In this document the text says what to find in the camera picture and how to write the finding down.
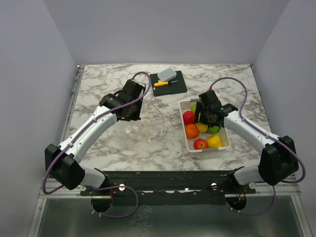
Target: yellow knife handle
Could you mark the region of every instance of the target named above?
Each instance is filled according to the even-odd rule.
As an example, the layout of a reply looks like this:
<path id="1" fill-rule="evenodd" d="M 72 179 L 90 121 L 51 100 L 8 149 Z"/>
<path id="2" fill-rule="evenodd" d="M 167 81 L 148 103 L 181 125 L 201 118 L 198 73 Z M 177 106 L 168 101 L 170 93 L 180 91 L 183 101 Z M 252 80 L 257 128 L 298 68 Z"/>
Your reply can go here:
<path id="1" fill-rule="evenodd" d="M 169 83 L 167 81 L 164 81 L 164 82 L 157 82 L 154 84 L 155 87 L 157 86 L 163 86 L 163 85 L 168 85 Z"/>

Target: cable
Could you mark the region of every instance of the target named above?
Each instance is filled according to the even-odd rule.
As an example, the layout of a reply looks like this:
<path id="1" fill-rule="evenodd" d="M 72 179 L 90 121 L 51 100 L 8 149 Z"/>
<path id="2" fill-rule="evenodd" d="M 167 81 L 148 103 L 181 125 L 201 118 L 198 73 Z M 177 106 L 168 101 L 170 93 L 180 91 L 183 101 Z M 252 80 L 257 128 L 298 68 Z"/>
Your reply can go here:
<path id="1" fill-rule="evenodd" d="M 134 189 L 132 189 L 129 186 L 112 186 L 112 187 L 107 187 L 107 188 L 94 188 L 94 187 L 91 187 L 91 188 L 95 189 L 95 190 L 108 190 L 108 189 L 116 189 L 116 188 L 128 188 L 128 189 L 133 191 L 133 193 L 135 194 L 135 197 L 136 197 L 136 204 L 135 204 L 134 209 L 131 210 L 131 212 L 125 214 L 125 215 L 119 215 L 119 216 L 104 214 L 102 212 L 97 212 L 96 210 L 93 209 L 93 202 L 91 200 L 91 208 L 93 210 L 92 214 L 93 213 L 97 213 L 97 214 L 99 214 L 99 216 L 107 216 L 107 217 L 112 217 L 112 218 L 124 218 L 124 217 L 130 216 L 131 214 L 133 214 L 138 208 L 138 196 L 137 196 L 137 193 L 136 193 L 136 191 Z"/>
<path id="2" fill-rule="evenodd" d="M 238 211 L 238 210 L 233 209 L 233 208 L 228 204 L 228 202 L 226 202 L 226 205 L 230 208 L 231 211 L 236 212 L 236 213 L 238 213 L 238 214 L 246 215 L 246 216 L 259 216 L 259 215 L 266 214 L 266 213 L 268 213 L 269 211 L 271 211 L 271 210 L 274 208 L 274 206 L 275 206 L 275 204 L 276 204 L 276 200 L 277 200 L 277 198 L 276 198 L 276 189 L 275 189 L 274 186 L 272 186 L 272 189 L 273 189 L 273 201 L 272 201 L 271 205 L 270 205 L 266 210 L 264 210 L 264 211 L 257 212 L 257 213 L 249 213 L 249 212 Z"/>
<path id="3" fill-rule="evenodd" d="M 134 103 L 136 103 L 137 101 L 141 100 L 144 98 L 144 96 L 148 93 L 149 89 L 150 89 L 150 85 L 151 85 L 151 79 L 150 79 L 150 75 L 146 72 L 137 72 L 133 77 L 132 79 L 135 79 L 135 77 L 139 74 L 145 74 L 147 77 L 148 77 L 148 83 L 149 83 L 149 86 L 147 87 L 147 89 L 145 90 L 145 92 L 139 96 L 137 99 L 129 102 L 129 103 L 126 103 L 124 105 L 121 105 L 121 106 L 118 106 L 118 107 L 115 107 L 113 109 L 110 109 L 100 115 L 98 115 L 95 119 L 98 120 L 99 118 L 103 117 L 104 115 L 107 115 L 113 111 L 116 111 L 116 110 L 119 110 L 121 108 L 124 108 L 126 106 L 129 106 L 129 105 L 132 105 Z M 90 121 L 85 127 L 83 127 L 83 129 L 77 134 L 77 136 L 75 136 L 73 138 L 73 140 L 71 141 L 71 143 L 74 143 L 81 135 L 84 131 L 87 130 L 87 128 L 89 128 L 93 123 L 95 123 L 94 120 Z M 42 191 L 44 194 L 48 195 L 48 194 L 52 194 L 54 192 L 56 192 L 57 190 L 61 189 L 63 187 L 63 185 L 57 187 L 56 189 L 52 190 L 52 191 L 47 191 L 46 190 L 46 182 L 47 182 L 47 179 L 48 179 L 48 176 L 53 168 L 53 166 L 55 165 L 55 163 L 58 161 L 58 159 L 70 148 L 70 145 L 67 145 L 62 151 L 61 153 L 59 153 L 56 158 L 52 161 L 52 163 L 50 164 L 50 166 L 48 167 L 46 173 L 45 173 L 45 176 L 44 176 L 44 179 L 43 179 L 43 184 L 42 184 Z"/>
<path id="4" fill-rule="evenodd" d="M 293 155 L 297 161 L 299 162 L 299 164 L 301 165 L 302 167 L 302 177 L 299 178 L 298 180 L 295 180 L 295 181 L 286 181 L 286 180 L 283 180 L 282 182 L 284 183 L 288 183 L 288 184 L 297 184 L 297 183 L 300 183 L 302 182 L 305 177 L 306 177 L 306 169 L 305 169 L 305 166 L 302 162 L 302 160 L 290 149 L 288 148 L 285 144 L 283 144 L 282 142 L 280 142 L 278 139 L 275 139 L 274 137 L 271 137 L 269 135 L 267 135 L 264 131 L 262 131 L 261 129 L 257 128 L 256 126 L 252 125 L 247 119 L 244 118 L 244 116 L 242 115 L 241 111 L 247 101 L 247 97 L 248 97 L 248 91 L 247 91 L 247 88 L 246 86 L 244 85 L 244 83 L 242 83 L 240 80 L 236 79 L 236 78 L 232 78 L 232 77 L 224 77 L 224 78 L 219 78 L 217 79 L 215 82 L 212 83 L 212 85 L 210 86 L 210 88 L 213 87 L 213 85 L 215 83 L 217 83 L 218 81 L 220 80 L 224 80 L 224 79 L 231 79 L 231 80 L 235 80 L 237 81 L 239 84 L 242 85 L 243 89 L 245 90 L 245 99 L 243 100 L 243 103 L 241 104 L 241 107 L 240 107 L 240 110 L 239 110 L 239 116 L 241 117 L 241 119 L 246 123 L 248 124 L 250 127 L 252 127 L 253 129 L 255 129 L 257 132 L 261 133 L 262 135 L 268 137 L 269 139 L 273 140 L 274 142 L 278 143 L 279 145 L 281 145 L 282 147 L 284 147 L 288 152 L 291 153 L 291 155 Z"/>

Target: plastic box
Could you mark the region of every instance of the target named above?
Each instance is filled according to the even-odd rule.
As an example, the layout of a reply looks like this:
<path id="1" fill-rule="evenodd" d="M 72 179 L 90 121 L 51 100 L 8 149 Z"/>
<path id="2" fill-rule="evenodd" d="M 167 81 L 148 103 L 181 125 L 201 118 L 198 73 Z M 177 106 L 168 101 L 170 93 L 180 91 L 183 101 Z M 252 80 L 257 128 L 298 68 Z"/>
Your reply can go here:
<path id="1" fill-rule="evenodd" d="M 220 130 L 218 131 L 218 133 L 216 133 L 216 135 L 219 135 L 222 139 L 222 144 L 223 147 L 218 147 L 218 148 L 208 148 L 208 149 L 203 149 L 203 150 L 195 150 L 193 147 L 193 143 L 196 139 L 204 139 L 206 140 L 209 136 L 212 136 L 213 134 L 209 134 L 209 133 L 199 133 L 198 137 L 195 139 L 187 139 L 186 136 L 186 131 L 185 131 L 185 124 L 183 122 L 183 117 L 182 115 L 186 112 L 186 111 L 190 111 L 191 110 L 191 106 L 195 105 L 196 102 L 199 101 L 199 99 L 191 99 L 191 100 L 181 100 L 179 102 L 180 105 L 180 114 L 181 114 L 181 121 L 182 121 L 182 128 L 183 128 L 183 135 L 184 138 L 186 139 L 186 143 L 187 143 L 187 148 L 189 152 L 211 152 L 211 151 L 219 151 L 219 150 L 224 150 L 224 149 L 228 149 L 229 147 L 231 147 L 231 143 L 226 131 L 226 128 L 221 127 Z"/>

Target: clear plastic object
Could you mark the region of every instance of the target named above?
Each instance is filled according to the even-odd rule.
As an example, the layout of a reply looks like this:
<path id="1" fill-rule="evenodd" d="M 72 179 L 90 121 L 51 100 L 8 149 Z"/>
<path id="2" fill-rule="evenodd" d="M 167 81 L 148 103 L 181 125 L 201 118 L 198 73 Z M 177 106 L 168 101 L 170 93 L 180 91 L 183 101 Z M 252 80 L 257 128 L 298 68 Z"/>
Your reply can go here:
<path id="1" fill-rule="evenodd" d="M 159 135 L 164 127 L 163 113 L 151 100 L 144 100 L 140 113 L 141 120 L 126 123 L 124 133 L 134 140 L 150 139 Z"/>

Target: table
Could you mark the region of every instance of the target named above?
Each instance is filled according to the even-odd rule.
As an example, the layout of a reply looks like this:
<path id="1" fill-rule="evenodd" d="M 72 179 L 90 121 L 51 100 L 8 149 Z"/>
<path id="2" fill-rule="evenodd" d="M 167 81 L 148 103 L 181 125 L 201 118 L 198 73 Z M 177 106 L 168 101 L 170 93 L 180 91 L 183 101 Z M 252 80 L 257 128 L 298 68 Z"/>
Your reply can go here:
<path id="1" fill-rule="evenodd" d="M 189 153 L 181 126 L 179 101 L 197 98 L 210 84 L 225 76 L 241 80 L 248 89 L 248 101 L 243 113 L 253 122 L 270 131 L 265 110 L 248 64 L 241 65 L 88 65 L 85 66 L 78 98 L 75 103 L 70 132 L 75 132 L 98 106 L 102 97 L 121 89 L 126 80 L 139 71 L 158 73 L 172 67 L 181 70 L 188 92 L 154 97 L 152 89 L 145 97 L 164 114 L 164 132 L 142 141 L 127 139 L 123 133 L 115 132 L 120 122 L 108 129 L 89 149 L 81 165 L 102 170 L 232 170 L 243 165 L 259 162 L 258 153 L 243 139 L 228 131 L 231 148 L 222 152 Z M 145 76 L 137 76 L 139 82 L 148 83 Z M 240 107 L 244 99 L 243 88 L 235 81 L 223 80 L 214 89 L 223 104 L 232 103 Z"/>

